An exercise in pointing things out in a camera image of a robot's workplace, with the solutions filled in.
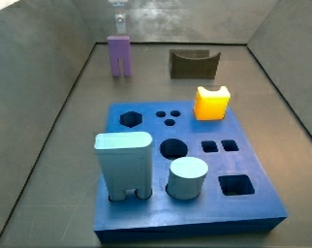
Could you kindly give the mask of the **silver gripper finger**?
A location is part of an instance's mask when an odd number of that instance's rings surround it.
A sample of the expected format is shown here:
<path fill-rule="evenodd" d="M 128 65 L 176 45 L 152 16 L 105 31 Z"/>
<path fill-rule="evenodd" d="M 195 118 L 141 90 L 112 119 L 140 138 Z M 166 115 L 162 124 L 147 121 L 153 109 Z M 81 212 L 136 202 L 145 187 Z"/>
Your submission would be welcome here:
<path fill-rule="evenodd" d="M 128 1 L 129 0 L 108 0 L 108 3 L 113 7 L 115 25 L 116 25 L 116 32 L 119 35 L 127 33 L 125 5 Z"/>

